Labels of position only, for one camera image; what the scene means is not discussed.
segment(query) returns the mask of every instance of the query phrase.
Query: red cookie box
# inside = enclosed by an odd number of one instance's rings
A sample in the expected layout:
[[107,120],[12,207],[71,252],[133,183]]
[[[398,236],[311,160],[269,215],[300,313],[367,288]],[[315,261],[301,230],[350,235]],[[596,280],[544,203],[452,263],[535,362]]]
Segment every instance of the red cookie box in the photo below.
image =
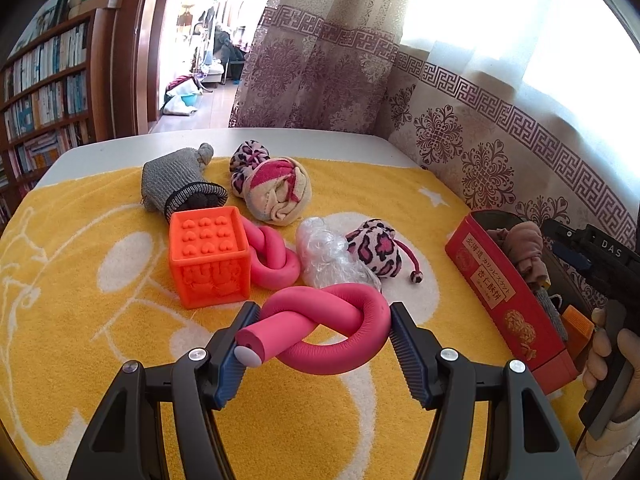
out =
[[514,357],[529,367],[545,394],[578,376],[545,311],[473,213],[465,217],[445,250],[494,320]]

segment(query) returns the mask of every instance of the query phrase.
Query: wall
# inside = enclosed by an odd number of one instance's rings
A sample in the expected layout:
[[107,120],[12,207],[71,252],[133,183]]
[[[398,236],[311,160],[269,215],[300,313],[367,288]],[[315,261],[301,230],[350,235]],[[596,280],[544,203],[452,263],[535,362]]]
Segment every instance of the wall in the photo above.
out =
[[40,7],[40,10],[29,22],[29,25],[27,26],[27,28],[24,29],[24,32],[22,33],[17,43],[15,44],[14,49],[12,50],[12,54],[16,52],[18,49],[20,49],[22,46],[24,46],[25,44],[29,43],[29,41],[34,39],[31,37],[31,35],[35,32],[36,21],[38,17],[41,16],[47,9],[50,9],[55,5],[56,5],[56,0],[47,0],[46,3],[44,3],[43,6]]

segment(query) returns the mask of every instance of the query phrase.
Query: orange toy block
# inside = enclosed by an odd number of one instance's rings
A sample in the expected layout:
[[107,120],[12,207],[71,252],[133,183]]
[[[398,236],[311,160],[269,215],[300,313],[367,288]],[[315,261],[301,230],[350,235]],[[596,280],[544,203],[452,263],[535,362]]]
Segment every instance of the orange toy block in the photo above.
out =
[[238,208],[175,212],[169,224],[169,268],[184,308],[247,300],[251,253]]

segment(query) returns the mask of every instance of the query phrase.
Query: gloved hand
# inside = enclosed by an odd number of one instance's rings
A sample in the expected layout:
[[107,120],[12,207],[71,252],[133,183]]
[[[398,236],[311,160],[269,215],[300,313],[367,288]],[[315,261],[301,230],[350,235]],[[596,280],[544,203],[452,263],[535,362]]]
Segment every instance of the gloved hand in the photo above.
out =
[[[598,381],[607,376],[607,364],[604,358],[611,354],[611,341],[603,329],[606,311],[600,308],[594,309],[591,319],[598,326],[598,331],[593,336],[593,345],[587,358],[587,369],[582,376],[582,383],[587,390],[593,390]],[[635,370],[629,388],[611,419],[613,422],[624,422],[640,411],[640,337],[631,330],[622,329],[618,334],[618,348]]]

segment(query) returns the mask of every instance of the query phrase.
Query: pink foam hair roller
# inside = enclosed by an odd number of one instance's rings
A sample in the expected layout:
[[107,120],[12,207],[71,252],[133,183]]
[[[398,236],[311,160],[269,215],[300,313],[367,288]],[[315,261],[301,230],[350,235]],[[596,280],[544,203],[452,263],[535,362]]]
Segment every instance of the pink foam hair roller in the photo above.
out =
[[[322,346],[302,341],[319,324],[347,339]],[[264,303],[260,320],[238,331],[235,354],[249,367],[277,357],[300,372],[341,374],[373,358],[384,346],[390,327],[389,306],[372,286],[292,286],[273,294]]]
[[273,227],[256,226],[244,217],[242,225],[251,250],[251,281],[269,290],[293,285],[300,276],[300,260],[285,247],[280,233]]

